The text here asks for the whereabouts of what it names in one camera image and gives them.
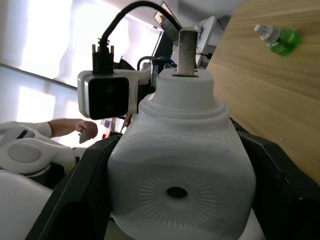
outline white bottle cap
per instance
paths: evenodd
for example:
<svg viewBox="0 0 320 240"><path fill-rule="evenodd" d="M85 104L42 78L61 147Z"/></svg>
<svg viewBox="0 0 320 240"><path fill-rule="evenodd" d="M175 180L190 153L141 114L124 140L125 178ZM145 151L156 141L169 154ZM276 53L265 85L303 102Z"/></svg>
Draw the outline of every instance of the white bottle cap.
<svg viewBox="0 0 320 240"><path fill-rule="evenodd" d="M268 44L273 44L280 37L280 30L274 26L264 26L258 24L254 27L262 40Z"/></svg>

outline wooden table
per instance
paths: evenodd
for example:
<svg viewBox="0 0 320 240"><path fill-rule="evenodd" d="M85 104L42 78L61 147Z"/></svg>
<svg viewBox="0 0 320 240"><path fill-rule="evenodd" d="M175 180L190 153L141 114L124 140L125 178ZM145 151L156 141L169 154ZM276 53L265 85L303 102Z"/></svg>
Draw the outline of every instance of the wooden table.
<svg viewBox="0 0 320 240"><path fill-rule="evenodd" d="M293 29L301 44L289 56L276 55L256 24ZM320 0L239 4L207 69L232 118L279 144L320 185Z"/></svg>

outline ceiling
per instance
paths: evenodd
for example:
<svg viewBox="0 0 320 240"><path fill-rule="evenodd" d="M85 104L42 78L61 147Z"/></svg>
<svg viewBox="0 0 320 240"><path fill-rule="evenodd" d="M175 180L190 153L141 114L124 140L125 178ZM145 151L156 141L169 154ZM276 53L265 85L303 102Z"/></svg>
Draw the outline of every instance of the ceiling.
<svg viewBox="0 0 320 240"><path fill-rule="evenodd" d="M122 9L126 5L135 2L135 0L104 0L112 4L118 9ZM161 4L163 0L153 0L157 4ZM165 0L175 15L183 15L183 17L192 16L194 20L200 21L209 16L231 16L237 4L245 0ZM140 7L130 13L132 16L139 18L149 24L158 26L154 20L155 10L147 7Z"/></svg>

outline white sleeve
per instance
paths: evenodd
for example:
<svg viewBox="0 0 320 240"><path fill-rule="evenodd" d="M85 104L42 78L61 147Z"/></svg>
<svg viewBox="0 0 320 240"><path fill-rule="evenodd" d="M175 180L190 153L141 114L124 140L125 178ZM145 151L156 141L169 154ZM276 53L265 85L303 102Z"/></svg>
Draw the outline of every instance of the white sleeve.
<svg viewBox="0 0 320 240"><path fill-rule="evenodd" d="M52 131L48 122L39 122L39 123L31 123L31 122L17 122L17 121L7 121L0 123L0 134L5 133L7 130L19 126L24 125L28 128L34 129L38 131L41 135L50 138Z"/></svg>

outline office desk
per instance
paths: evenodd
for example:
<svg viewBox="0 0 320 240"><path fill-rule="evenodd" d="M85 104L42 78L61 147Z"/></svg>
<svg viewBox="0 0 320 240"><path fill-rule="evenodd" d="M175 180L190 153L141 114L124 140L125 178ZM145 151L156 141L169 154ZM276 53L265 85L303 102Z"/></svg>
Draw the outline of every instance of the office desk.
<svg viewBox="0 0 320 240"><path fill-rule="evenodd" d="M291 28L301 44L289 56L276 55L254 32L256 24ZM232 118L279 144L320 184L320 1L239 4L207 69Z"/></svg>

